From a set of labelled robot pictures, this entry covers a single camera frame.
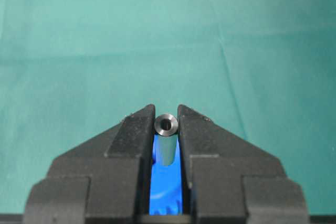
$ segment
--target teal fabric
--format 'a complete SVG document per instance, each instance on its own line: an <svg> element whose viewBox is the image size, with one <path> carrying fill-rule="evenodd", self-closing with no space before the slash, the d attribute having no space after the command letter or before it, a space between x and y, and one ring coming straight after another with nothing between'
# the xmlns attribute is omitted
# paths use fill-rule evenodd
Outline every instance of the teal fabric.
<svg viewBox="0 0 336 224"><path fill-rule="evenodd" d="M0 212L148 103L278 156L336 213L336 0L0 0Z"/></svg>

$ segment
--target tube opening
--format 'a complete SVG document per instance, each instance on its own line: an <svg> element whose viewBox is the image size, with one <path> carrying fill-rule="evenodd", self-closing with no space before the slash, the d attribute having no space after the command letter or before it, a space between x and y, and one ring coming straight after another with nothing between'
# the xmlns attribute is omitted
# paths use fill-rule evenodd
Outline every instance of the tube opening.
<svg viewBox="0 0 336 224"><path fill-rule="evenodd" d="M168 131L172 128L172 122L169 119L163 119L160 126L163 130Z"/></svg>

